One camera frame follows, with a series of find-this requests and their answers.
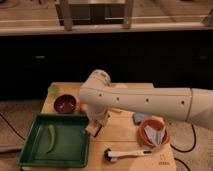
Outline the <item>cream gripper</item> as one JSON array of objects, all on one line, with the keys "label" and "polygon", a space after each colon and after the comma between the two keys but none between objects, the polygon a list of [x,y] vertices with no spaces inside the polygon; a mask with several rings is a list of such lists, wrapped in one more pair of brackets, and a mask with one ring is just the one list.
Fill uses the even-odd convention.
[{"label": "cream gripper", "polygon": [[91,121],[96,121],[102,126],[106,126],[108,119],[110,117],[107,110],[104,110],[103,112],[98,114],[95,114],[94,112],[89,111],[87,113],[87,116]]}]

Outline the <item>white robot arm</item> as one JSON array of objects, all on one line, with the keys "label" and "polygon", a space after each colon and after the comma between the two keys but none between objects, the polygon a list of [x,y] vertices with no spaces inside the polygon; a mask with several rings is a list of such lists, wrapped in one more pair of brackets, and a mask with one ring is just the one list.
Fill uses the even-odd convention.
[{"label": "white robot arm", "polygon": [[196,88],[118,88],[104,70],[94,70],[79,89],[90,119],[103,119],[107,108],[154,114],[213,131],[213,90]]}]

